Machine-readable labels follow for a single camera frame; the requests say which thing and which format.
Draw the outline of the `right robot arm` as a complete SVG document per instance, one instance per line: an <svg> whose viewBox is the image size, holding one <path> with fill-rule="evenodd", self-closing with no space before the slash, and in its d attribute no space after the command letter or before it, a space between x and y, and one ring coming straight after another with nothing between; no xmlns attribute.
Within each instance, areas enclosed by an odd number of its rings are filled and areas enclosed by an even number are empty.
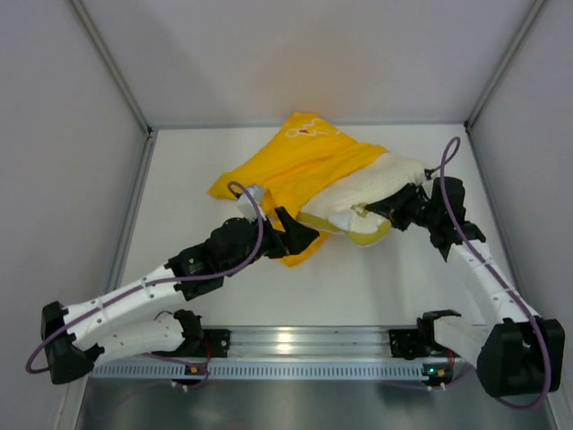
<svg viewBox="0 0 573 430"><path fill-rule="evenodd" d="M557 320L542 318L501 273L485 235L466 219L465 196L463 182L445 176L434 179L430 193L407 184L365 209L400 231L412 224L427 229L432 245L479 309L483 328L454 310L424 313L418 326L431 348L449 349L465 359L493 398L555 392L565 331Z"/></svg>

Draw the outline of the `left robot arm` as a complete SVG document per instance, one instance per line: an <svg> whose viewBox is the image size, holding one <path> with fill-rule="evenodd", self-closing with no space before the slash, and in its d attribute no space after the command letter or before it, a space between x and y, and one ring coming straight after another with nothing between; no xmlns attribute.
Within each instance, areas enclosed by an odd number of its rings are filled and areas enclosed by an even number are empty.
<svg viewBox="0 0 573 430"><path fill-rule="evenodd" d="M142 279L78 305L45 305L40 336L51 382L71 383L139 354L191 355L204 335L199 316L183 304L221 288L226 277L261 257L299 256L318 238L286 209L276 213L280 229L264 217L228 219Z"/></svg>

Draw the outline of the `yellow Pikachu pillowcase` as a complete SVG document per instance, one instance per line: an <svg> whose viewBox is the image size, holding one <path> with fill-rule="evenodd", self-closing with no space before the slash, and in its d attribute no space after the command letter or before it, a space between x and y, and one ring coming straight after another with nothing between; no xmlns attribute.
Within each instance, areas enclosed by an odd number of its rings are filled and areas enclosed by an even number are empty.
<svg viewBox="0 0 573 430"><path fill-rule="evenodd" d="M264 189L263 212L283 207L293 218L305 221L319 236L301 254L282 257L287 267L308 260L332 234L347 236L359 246L383 239L390 222L376 214L359 216L354 205L365 194L345 197L343 180L352 181L389 151L377 144L359 142L314 113L294 113L275 136L244 164L222 174L208 190L213 198L230 199L231 181Z"/></svg>

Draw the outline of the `white pillow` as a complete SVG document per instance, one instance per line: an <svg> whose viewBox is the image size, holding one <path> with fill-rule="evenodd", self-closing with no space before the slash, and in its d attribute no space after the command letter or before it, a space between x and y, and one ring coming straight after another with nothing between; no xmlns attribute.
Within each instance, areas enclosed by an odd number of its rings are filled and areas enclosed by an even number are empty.
<svg viewBox="0 0 573 430"><path fill-rule="evenodd" d="M344 235L358 246L374 245L388 234L391 223L366 206L393 196L405 185L422 184L426 169L418 159L386 152L313 196L296 220L320 232Z"/></svg>

